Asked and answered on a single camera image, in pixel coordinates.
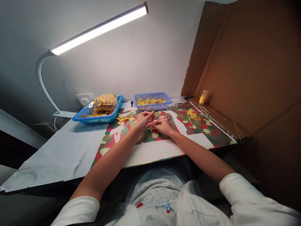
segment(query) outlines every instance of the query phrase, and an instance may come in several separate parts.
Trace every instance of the person's left hand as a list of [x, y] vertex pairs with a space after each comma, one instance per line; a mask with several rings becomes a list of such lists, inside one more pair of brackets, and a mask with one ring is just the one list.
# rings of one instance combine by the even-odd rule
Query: person's left hand
[[136, 125], [145, 128], [149, 122], [152, 122], [155, 119], [156, 119], [156, 116], [153, 111], [152, 112], [144, 111], [138, 115]]

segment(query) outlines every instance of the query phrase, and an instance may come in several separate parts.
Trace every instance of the hand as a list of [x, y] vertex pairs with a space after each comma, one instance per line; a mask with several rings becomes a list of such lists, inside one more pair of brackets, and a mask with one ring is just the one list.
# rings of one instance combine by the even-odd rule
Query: hand
[[153, 111], [152, 112], [144, 111], [138, 115], [136, 125], [138, 125], [142, 128], [145, 128], [149, 122], [152, 122], [155, 119], [156, 119], [156, 116]]
[[169, 121], [164, 118], [159, 118], [154, 125], [154, 128], [158, 130], [160, 133], [163, 133], [167, 136], [170, 136], [171, 133], [173, 133], [175, 130], [170, 125]]

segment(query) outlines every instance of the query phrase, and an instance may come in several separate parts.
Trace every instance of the blue plastic basket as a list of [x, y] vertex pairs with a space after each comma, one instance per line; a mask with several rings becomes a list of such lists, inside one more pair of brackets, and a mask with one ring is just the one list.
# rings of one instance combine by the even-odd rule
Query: blue plastic basket
[[[151, 104], [151, 105], [137, 105], [137, 99], [146, 100], [147, 98], [165, 98], [166, 102], [163, 104]], [[139, 111], [148, 111], [148, 110], [159, 110], [168, 108], [168, 105], [171, 103], [171, 99], [167, 96], [166, 93], [149, 93], [149, 94], [136, 94], [134, 96], [134, 106], [138, 108]]]
[[91, 118], [80, 118], [79, 116], [84, 116], [84, 115], [92, 115], [92, 111], [94, 108], [87, 108], [86, 106], [81, 109], [73, 118], [73, 121], [79, 121], [84, 125], [95, 125], [99, 123], [111, 123], [116, 120], [117, 114], [119, 112], [119, 108], [122, 104], [122, 99], [123, 96], [119, 95], [117, 97], [117, 105], [115, 110], [113, 111], [112, 114], [108, 116], [98, 116], [98, 117], [91, 117]]

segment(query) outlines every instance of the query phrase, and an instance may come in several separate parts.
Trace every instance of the desk lamp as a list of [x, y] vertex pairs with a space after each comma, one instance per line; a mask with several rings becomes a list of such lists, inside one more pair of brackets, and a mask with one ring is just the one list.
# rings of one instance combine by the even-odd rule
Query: desk lamp
[[42, 75], [41, 75], [41, 68], [42, 68], [43, 62], [48, 57], [58, 56], [61, 53], [66, 52], [67, 50], [72, 49], [75, 46], [78, 46], [92, 38], [95, 38], [107, 31], [117, 28], [123, 24], [126, 24], [126, 23], [128, 23], [134, 19], [137, 19], [139, 17], [142, 17], [146, 14], [148, 14], [148, 8], [147, 8], [146, 2], [144, 2], [143, 4], [136, 6], [135, 8], [132, 8], [122, 14], [119, 14], [118, 16], [115, 16], [105, 22], [102, 22], [102, 23], [62, 42], [61, 44], [58, 44], [57, 46], [49, 49], [47, 51], [47, 53], [44, 53], [38, 59], [38, 62], [36, 64], [36, 68], [35, 68], [36, 74], [37, 74], [39, 84], [40, 84], [44, 94], [46, 95], [46, 97], [48, 98], [50, 103], [54, 106], [54, 108], [56, 109], [56, 112], [53, 113], [54, 116], [73, 118], [73, 116], [76, 115], [76, 113], [59, 110], [59, 108], [56, 106], [56, 104], [53, 102], [53, 100], [49, 96], [49, 94], [44, 86], [44, 83], [42, 80]]

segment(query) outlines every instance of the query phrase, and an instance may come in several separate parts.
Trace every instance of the white wall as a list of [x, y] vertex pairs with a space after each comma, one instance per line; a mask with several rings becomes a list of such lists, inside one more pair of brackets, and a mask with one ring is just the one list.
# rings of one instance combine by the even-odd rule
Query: white wall
[[[53, 121], [35, 75], [39, 56], [143, 2], [0, 0], [0, 107], [29, 126]], [[67, 111], [78, 110], [75, 94], [84, 92], [114, 92], [125, 101], [150, 92], [179, 97], [204, 2], [147, 0], [148, 15], [47, 59], [42, 77], [50, 96]]]

